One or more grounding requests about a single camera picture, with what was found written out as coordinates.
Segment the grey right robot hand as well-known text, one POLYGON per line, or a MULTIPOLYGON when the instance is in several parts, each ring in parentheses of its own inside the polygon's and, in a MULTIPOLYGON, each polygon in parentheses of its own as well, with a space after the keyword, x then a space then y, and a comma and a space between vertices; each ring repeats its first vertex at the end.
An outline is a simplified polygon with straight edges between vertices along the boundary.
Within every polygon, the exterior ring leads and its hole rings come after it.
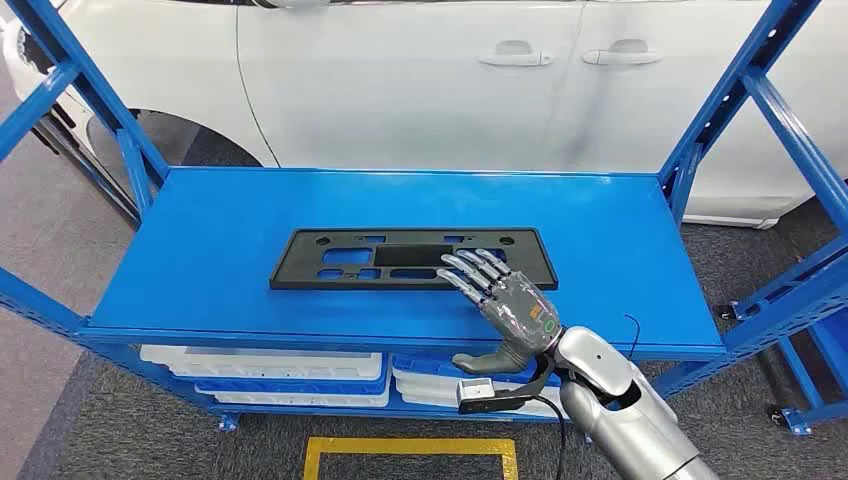
POLYGON ((548 351, 563 332, 554 304, 522 272, 485 249, 443 254, 453 269, 437 276, 461 292, 501 334, 493 353, 455 354, 451 362, 473 375, 517 373, 548 351))

